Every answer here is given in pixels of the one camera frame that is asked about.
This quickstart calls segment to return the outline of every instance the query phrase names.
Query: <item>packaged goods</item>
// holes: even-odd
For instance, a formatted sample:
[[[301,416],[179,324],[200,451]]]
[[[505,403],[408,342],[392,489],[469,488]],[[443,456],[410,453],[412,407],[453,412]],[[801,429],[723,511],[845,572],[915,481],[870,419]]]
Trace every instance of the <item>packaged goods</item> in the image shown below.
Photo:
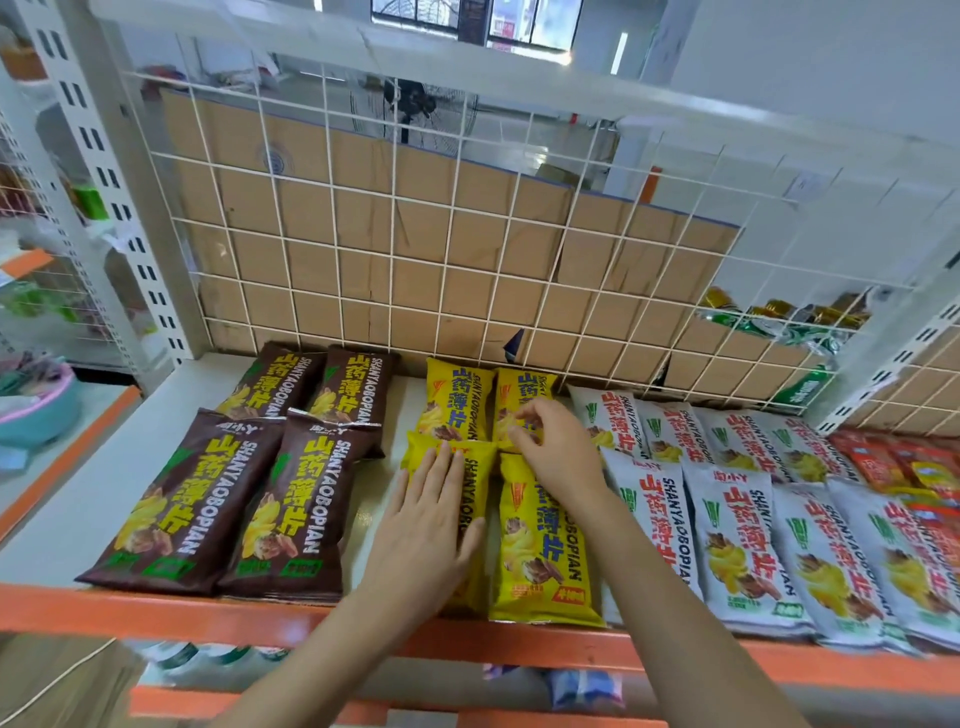
[[[274,462],[279,419],[234,421],[202,409],[92,569],[77,581],[208,595],[244,508]]]
[[[417,432],[441,440],[489,440],[487,397],[493,372],[426,360],[426,409]]]
[[[861,484],[831,477],[827,489],[907,635],[960,649],[960,587],[924,527]]]
[[[686,510],[684,472],[673,463],[634,461],[623,452],[600,448],[608,480],[634,515],[640,528],[657,547],[660,556],[701,599],[693,529]],[[610,589],[603,588],[603,617],[622,624]]]
[[[780,455],[750,412],[720,412],[694,407],[697,419],[704,426],[713,462],[725,468],[765,471],[775,483],[790,480]]]
[[[331,425],[375,427],[370,457],[383,457],[380,440],[395,363],[396,356],[390,353],[331,348],[326,354],[324,380],[307,410]]]
[[[227,595],[335,602],[343,596],[340,540],[353,468],[379,436],[291,410],[266,488],[251,507],[226,575]]]
[[[650,457],[632,394],[572,385],[567,389],[573,400],[573,412],[587,428],[595,446],[618,449],[634,458]]]
[[[828,475],[860,480],[853,464],[799,417],[770,412],[752,412],[750,417],[767,435],[794,482],[822,483]]]
[[[842,649],[900,648],[866,556],[823,485],[774,486],[774,544],[819,635]]]
[[[770,475],[684,462],[684,476],[711,612],[733,632],[811,634],[809,614],[771,543]]]
[[[896,489],[909,487],[896,458],[866,432],[838,429],[829,436],[829,440],[840,454],[854,463],[874,490],[880,493],[895,493]]]
[[[291,352],[268,342],[217,411],[233,420],[283,417],[290,407],[303,406],[323,364],[321,352]]]
[[[438,438],[418,432],[408,432],[407,451],[403,455],[400,467],[413,473],[420,466],[423,456],[431,449],[438,448],[440,444],[441,440]],[[465,440],[451,442],[450,448],[454,452],[461,450],[464,454],[464,490],[460,496],[458,523],[460,536],[463,538],[473,520],[482,518],[487,512],[490,475],[496,463],[496,443]],[[486,586],[483,558],[477,555],[470,565],[467,580],[457,587],[446,603],[446,609],[451,612],[469,610],[474,614],[485,614],[487,611]]]
[[[498,367],[496,370],[496,408],[495,422],[493,423],[493,441],[496,446],[507,452],[516,452],[514,443],[510,439],[509,430],[512,425],[520,425],[530,432],[530,435],[540,442],[543,437],[543,428],[518,420],[514,417],[521,405],[536,397],[553,399],[550,388],[556,375],[545,375],[538,372],[524,372],[521,369],[506,369]]]
[[[713,457],[693,408],[685,402],[659,402],[637,400],[643,432],[654,460],[679,463],[712,463]]]
[[[500,563],[490,619],[602,627],[593,609],[580,527],[538,482],[520,455],[500,471]]]

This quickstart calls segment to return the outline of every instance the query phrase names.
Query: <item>white snack bag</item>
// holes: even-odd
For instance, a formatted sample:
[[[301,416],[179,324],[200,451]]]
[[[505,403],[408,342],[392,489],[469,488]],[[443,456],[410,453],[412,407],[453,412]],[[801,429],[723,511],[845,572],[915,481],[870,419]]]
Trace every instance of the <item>white snack bag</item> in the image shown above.
[[[725,468],[765,471],[775,483],[790,480],[780,455],[749,413],[705,407],[694,407],[693,411],[704,426],[713,462]]]
[[[693,415],[693,407],[685,402],[636,400],[637,412],[647,436],[647,446],[654,460],[679,463],[712,463],[700,424]]]
[[[733,632],[812,634],[809,614],[774,551],[770,475],[684,462],[684,476],[711,612]]]
[[[960,649],[960,586],[943,553],[898,500],[842,478],[827,489],[907,635]]]
[[[910,651],[867,559],[820,483],[774,486],[774,545],[820,634],[844,650]]]
[[[615,448],[636,458],[650,457],[632,394],[572,385],[567,389],[573,400],[573,413],[587,428],[594,445]]]
[[[703,599],[693,529],[686,511],[683,469],[679,465],[652,460],[635,462],[630,455],[609,448],[600,448],[600,454],[611,488],[627,504],[663,560],[694,594]],[[606,584],[601,592],[604,619],[611,624],[622,624],[620,612]]]
[[[797,483],[822,483],[828,475],[862,482],[856,466],[799,417],[751,412],[747,417],[765,432],[766,443]]]

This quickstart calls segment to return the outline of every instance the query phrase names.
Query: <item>hand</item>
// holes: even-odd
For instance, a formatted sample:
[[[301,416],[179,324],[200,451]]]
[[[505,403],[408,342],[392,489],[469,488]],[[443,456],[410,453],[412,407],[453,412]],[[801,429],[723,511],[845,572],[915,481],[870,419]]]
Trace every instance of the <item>hand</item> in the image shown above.
[[[528,401],[515,414],[543,427],[543,444],[519,426],[510,428],[510,439],[543,487],[581,521],[585,508],[609,492],[600,454],[584,426],[558,401],[542,397]]]
[[[357,592],[378,602],[384,617],[398,620],[400,637],[444,606],[483,543],[481,518],[457,547],[463,485],[464,454],[451,457],[447,442],[439,452],[428,451],[413,476],[397,474]]]

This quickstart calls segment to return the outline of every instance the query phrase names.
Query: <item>forearm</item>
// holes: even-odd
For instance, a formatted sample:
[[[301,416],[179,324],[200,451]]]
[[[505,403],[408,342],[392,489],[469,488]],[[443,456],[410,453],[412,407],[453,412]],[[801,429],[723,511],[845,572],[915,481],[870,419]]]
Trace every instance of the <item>forearm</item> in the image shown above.
[[[347,596],[283,663],[243,693],[211,728],[319,728],[405,636],[383,600]]]
[[[577,508],[591,552],[677,728],[806,726],[797,709],[663,561],[620,499],[593,491]]]

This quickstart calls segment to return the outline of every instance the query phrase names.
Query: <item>yellow snack bag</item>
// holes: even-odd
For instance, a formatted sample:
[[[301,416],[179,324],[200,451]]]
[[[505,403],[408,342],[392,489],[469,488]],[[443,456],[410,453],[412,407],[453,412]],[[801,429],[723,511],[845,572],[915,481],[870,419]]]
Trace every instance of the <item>yellow snack bag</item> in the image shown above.
[[[490,619],[606,623],[593,609],[584,534],[520,455],[504,454],[500,563]]]
[[[557,375],[546,375],[539,372],[525,372],[522,369],[506,369],[498,367],[496,370],[496,413],[493,423],[493,441],[496,446],[507,452],[517,452],[510,440],[507,431],[516,423],[530,431],[534,440],[540,442],[543,429],[535,427],[523,420],[514,417],[522,404],[535,397],[553,399],[550,388],[557,380]]]
[[[417,432],[441,440],[488,440],[487,396],[493,372],[426,360],[426,409]]]
[[[441,440],[436,437],[407,432],[407,451],[400,467],[412,473],[420,466],[423,456],[431,449],[438,448],[440,444]],[[478,519],[487,512],[487,493],[490,491],[490,474],[496,461],[496,445],[491,442],[465,440],[451,442],[450,447],[454,452],[464,452],[464,492],[460,496],[458,524],[460,536],[463,537],[473,519]],[[473,559],[467,579],[457,587],[444,608],[451,612],[470,610],[478,615],[486,613],[487,590],[482,555]]]

